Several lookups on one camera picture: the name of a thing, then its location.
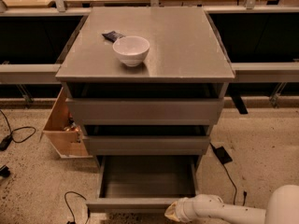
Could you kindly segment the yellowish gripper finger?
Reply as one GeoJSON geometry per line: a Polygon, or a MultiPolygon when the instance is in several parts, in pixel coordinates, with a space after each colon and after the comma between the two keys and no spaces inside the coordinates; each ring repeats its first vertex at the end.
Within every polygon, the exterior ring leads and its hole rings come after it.
{"type": "Polygon", "coordinates": [[[176,215],[176,207],[177,207],[177,202],[171,203],[167,209],[164,212],[164,216],[167,217],[170,220],[179,222],[179,219],[176,215]]]}

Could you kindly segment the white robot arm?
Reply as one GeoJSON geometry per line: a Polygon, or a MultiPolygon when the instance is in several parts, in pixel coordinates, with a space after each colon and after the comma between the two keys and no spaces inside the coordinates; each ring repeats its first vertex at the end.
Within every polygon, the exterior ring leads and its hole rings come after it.
{"type": "Polygon", "coordinates": [[[299,224],[299,186],[276,189],[266,209],[227,204],[217,195],[199,194],[174,201],[164,215],[183,223],[217,218],[229,224],[299,224]]]}

